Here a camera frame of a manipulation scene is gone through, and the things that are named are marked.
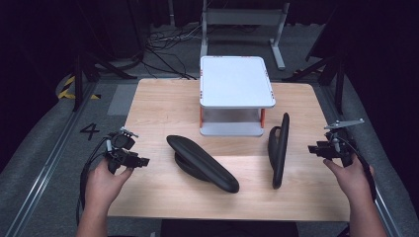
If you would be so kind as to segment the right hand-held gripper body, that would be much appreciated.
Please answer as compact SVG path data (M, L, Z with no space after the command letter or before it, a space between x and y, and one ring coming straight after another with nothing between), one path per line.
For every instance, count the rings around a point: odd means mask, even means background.
M355 120L336 120L335 122L325 126L328 132L325 134L328 139L327 144L331 152L326 156L328 160L340 158L344 167L352 164L351 153L355 152L355 148L348 138L347 127L362 124L365 121L362 118Z

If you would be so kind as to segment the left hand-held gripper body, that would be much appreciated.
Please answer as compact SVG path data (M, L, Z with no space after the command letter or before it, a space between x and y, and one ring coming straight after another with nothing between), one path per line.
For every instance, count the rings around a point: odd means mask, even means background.
M106 140L105 157L108 159L108 170L112 174L115 174L120 166L129 168L130 164L135 164L131 159L139 156L137 153L130 151L135 144L134 136L136 134L124 127L109 134L109 138Z

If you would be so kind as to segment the black slipper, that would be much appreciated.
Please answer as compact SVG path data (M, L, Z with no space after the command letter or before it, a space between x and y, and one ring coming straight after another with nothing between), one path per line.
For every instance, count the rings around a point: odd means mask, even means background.
M268 140L268 155L273 169L272 187L277 190L283 181L288 148L290 116L284 113L282 124L271 128Z
M239 192L240 186L234 176L199 144L180 135L168 135L166 140L175 151L175 162L184 172L198 180L213 183L228 193Z

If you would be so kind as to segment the white two-tier shoe rack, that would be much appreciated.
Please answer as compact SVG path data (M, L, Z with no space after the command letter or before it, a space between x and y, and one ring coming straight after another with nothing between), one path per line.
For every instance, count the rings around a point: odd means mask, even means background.
M200 132L205 136L261 136L265 110L276 104L264 59L203 56Z

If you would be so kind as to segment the person's right hand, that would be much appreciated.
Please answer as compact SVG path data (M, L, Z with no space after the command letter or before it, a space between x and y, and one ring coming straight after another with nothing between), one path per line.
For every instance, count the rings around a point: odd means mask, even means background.
M348 198L349 204L373 204L372 193L364 167L357 155L351 157L352 164L341 167L331 160L324 159L323 164L334 174L338 185Z

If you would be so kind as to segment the person's left hand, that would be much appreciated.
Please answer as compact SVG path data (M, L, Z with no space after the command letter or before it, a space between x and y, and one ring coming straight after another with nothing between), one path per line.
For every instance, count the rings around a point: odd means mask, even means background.
M109 171L108 164L108 160L103 159L94 170L89 172L85 210L107 212L133 173L132 168L125 168L120 174L115 175Z

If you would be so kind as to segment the person's dark clothing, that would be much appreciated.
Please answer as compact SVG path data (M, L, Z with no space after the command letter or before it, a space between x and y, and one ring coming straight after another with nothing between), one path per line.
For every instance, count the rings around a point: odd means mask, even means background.
M294 222L163 219L160 237L299 237Z

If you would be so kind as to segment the grey metal stand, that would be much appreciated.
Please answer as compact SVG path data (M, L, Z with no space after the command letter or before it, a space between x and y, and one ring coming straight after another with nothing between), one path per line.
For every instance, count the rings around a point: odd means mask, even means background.
M285 70L285 62L280 51L280 39L285 27L290 3L285 2L281 9L213 9L208 0L203 0L202 8L202 42L200 57L206 56L209 50L208 25L248 25L248 26L276 26L276 35L269 44L275 58L277 68Z

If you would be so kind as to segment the black stand leg frame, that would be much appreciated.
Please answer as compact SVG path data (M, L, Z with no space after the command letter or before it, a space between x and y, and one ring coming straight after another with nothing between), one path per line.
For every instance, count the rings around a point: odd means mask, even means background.
M75 83L75 102L73 111L77 112L83 103L83 76L86 76L89 82L98 82L100 79L99 70L95 67L100 64L105 69L118 75L123 79L135 79L135 76L123 72L121 69L112 65L110 62L99 58L98 56L87 52L79 51L74 62L74 83Z
M335 82L335 95L334 95L334 105L337 112L343 114L343 87L344 87L344 76L345 76L345 64L343 56L330 56L319 60L318 62L308 66L305 69L302 69L297 74L292 77L285 78L285 82L296 82L303 77L309 75L317 69L322 68L322 72L317 79L317 82L321 86L329 85L333 79Z

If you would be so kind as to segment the metal floor rail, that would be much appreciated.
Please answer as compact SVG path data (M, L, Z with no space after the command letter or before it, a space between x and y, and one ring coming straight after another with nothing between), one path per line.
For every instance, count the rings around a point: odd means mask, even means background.
M317 96L323 113L326 116L328 124L337 120L358 120L363 119L364 122L358 125L352 125L348 128L349 134L355 138L360 153L364 158L376 168L376 173L386 171L386 165L389 164L384 151L377 139L376 132L366 114L358 94L352 86L345 86L342 96L342 114L338 113L335 105L336 90L332 86L319 86ZM383 222L384 229L389 237L401 237L399 228L395 219L383 198L382 182L379 176L376 176L377 199L376 206L378 215Z
M63 127L60 135L53 143L52 150L47 156L47 159L42 164L42 169L36 176L31 189L29 190L24 202L22 203L18 213L14 217L13 222L10 224L4 237L21 237L24 228L30 220L42 194L47 187L67 145L70 133L74 129L76 123L81 117L83 110L88 104L91 96L93 95L97 84L89 83L82 91L81 95L75 100L75 111L72 111L69 118Z

